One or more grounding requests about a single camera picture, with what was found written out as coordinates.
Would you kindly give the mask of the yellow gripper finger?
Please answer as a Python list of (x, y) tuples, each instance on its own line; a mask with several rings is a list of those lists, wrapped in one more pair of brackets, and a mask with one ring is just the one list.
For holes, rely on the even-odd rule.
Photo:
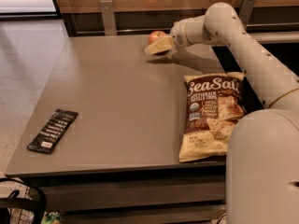
[(145, 53), (147, 55), (154, 55), (169, 51), (171, 48), (173, 48), (173, 41), (170, 36), (152, 36), (149, 38), (149, 44), (145, 47)]

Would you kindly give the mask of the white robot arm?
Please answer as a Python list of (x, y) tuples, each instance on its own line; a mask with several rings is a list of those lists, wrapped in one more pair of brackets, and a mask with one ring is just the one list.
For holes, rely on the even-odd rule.
[(174, 23), (148, 55), (195, 44), (226, 46), (263, 105), (233, 131), (226, 156), (227, 224), (299, 224), (298, 76), (249, 35), (232, 6)]

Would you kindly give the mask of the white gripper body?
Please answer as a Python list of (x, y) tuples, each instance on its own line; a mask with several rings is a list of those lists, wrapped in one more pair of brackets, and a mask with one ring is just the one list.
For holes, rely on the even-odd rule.
[(187, 21), (176, 21), (173, 27), (170, 30), (170, 35), (173, 39), (173, 43), (176, 47), (187, 47), (189, 45), (185, 28), (186, 28)]

